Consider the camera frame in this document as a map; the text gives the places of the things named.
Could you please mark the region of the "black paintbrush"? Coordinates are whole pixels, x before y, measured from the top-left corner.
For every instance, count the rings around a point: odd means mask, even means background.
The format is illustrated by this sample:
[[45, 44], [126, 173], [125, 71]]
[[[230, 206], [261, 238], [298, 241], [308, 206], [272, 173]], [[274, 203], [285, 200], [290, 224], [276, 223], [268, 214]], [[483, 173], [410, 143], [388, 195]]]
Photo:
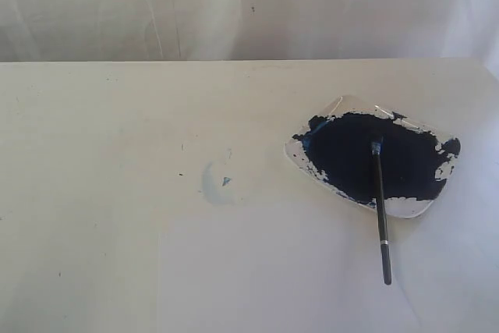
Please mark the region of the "black paintbrush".
[[391, 259], [390, 259], [390, 250], [389, 250], [386, 211], [384, 204], [383, 175], [382, 175], [382, 166], [381, 166], [381, 157], [380, 157], [382, 143], [383, 143], [382, 137], [375, 136], [371, 140], [371, 154], [373, 157], [373, 167], [374, 167], [373, 179], [375, 182], [377, 227], [380, 238], [382, 272], [383, 272], [384, 284], [391, 285], [392, 283]]

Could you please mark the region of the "clear tray with blue paint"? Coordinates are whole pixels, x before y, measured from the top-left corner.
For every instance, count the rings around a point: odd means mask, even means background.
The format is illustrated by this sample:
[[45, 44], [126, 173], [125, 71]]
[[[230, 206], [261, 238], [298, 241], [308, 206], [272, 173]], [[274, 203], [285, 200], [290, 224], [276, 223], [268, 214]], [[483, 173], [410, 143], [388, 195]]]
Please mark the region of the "clear tray with blue paint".
[[461, 151], [459, 139], [358, 97], [336, 98], [285, 144], [289, 159], [340, 197], [376, 208], [371, 143], [382, 137], [385, 210], [415, 218], [439, 197]]

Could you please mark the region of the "white paper sheet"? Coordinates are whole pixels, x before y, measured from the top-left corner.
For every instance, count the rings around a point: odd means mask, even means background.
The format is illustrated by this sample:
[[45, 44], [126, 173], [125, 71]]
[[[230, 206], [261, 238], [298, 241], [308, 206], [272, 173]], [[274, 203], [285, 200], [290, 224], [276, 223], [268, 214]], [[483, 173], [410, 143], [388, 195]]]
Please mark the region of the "white paper sheet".
[[249, 205], [173, 221], [159, 242], [161, 332], [419, 332], [385, 285], [371, 214]]

